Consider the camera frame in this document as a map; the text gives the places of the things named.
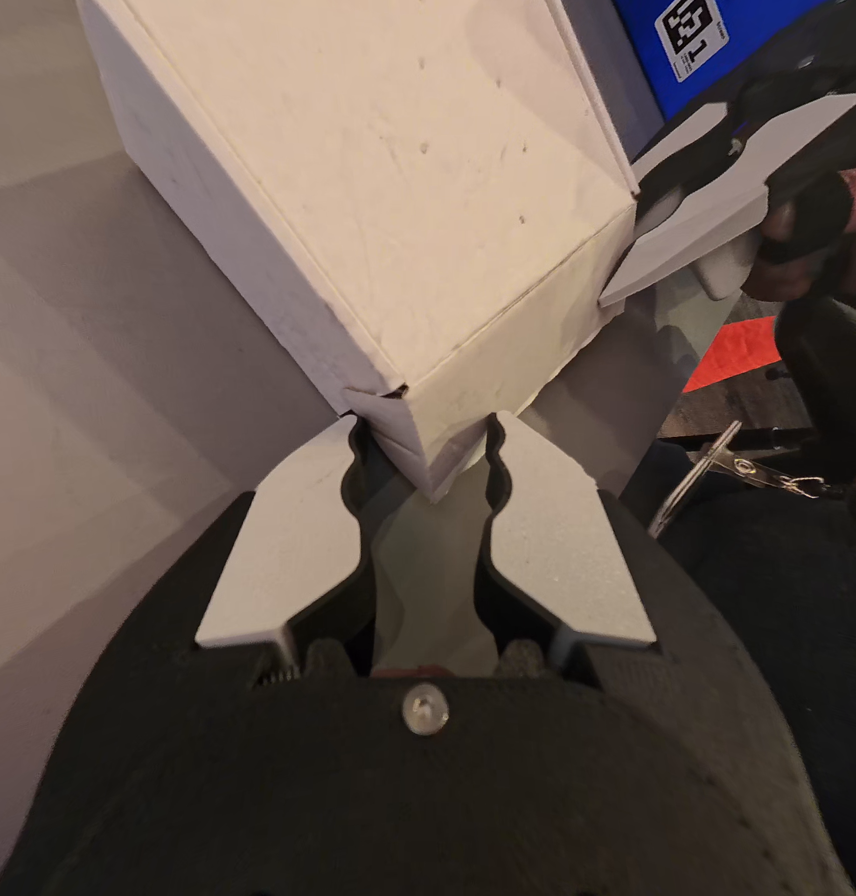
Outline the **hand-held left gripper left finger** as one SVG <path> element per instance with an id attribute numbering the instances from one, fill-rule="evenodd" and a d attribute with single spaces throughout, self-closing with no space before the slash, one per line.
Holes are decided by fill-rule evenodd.
<path id="1" fill-rule="evenodd" d="M 302 670 L 333 640 L 358 674 L 373 667 L 377 588 L 367 502 L 370 433 L 342 417 L 258 485 L 198 625 L 203 649 L 270 644 Z"/>

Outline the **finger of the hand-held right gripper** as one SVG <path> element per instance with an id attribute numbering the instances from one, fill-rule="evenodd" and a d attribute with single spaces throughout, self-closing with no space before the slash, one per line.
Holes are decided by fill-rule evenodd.
<path id="1" fill-rule="evenodd" d="M 705 104 L 646 151 L 633 166 L 639 186 L 635 227 L 658 227 L 731 168 L 742 153 L 738 126 L 735 104 Z"/>
<path id="2" fill-rule="evenodd" d="M 768 214 L 763 181 L 856 104 L 856 94 L 817 100 L 770 122 L 723 175 L 689 196 L 656 228 L 634 229 L 631 244 L 598 299 L 616 306 L 688 266 L 712 300 L 732 296 L 751 265 L 731 265 L 731 241 Z"/>

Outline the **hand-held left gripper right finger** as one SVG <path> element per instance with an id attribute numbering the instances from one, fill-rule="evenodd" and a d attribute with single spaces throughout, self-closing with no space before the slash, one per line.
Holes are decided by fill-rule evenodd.
<path id="1" fill-rule="evenodd" d="M 474 606 L 499 656 L 531 643 L 559 675 L 594 676 L 590 646 L 656 647 L 596 481 L 507 411 L 487 420 L 486 458 Z"/>

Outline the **blue plastic bin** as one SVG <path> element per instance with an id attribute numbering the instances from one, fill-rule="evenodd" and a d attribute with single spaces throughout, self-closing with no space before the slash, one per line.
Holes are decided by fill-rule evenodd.
<path id="1" fill-rule="evenodd" d="M 657 18 L 672 2 L 675 1 L 613 2 L 665 121 L 674 118 L 705 89 L 746 62 L 766 41 L 825 4 L 819 1 L 716 1 L 730 41 L 680 84 L 655 29 Z"/>

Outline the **white cardboard box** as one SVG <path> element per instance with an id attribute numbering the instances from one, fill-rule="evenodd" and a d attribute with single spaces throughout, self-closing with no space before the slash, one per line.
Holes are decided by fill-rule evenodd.
<path id="1" fill-rule="evenodd" d="M 77 2 L 131 160 L 436 501 L 618 314 L 637 183 L 562 2 Z"/>

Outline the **white printed bin label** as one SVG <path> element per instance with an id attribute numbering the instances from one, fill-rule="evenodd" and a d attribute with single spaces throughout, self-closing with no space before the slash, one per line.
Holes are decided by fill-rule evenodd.
<path id="1" fill-rule="evenodd" d="M 716 1 L 675 1 L 655 22 L 678 83 L 728 45 L 730 37 Z"/>

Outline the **red object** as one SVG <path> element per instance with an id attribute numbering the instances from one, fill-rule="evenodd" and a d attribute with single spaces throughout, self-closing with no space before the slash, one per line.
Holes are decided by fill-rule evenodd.
<path id="1" fill-rule="evenodd" d="M 696 392 L 780 362 L 776 317 L 726 323 L 717 332 L 682 393 Z"/>

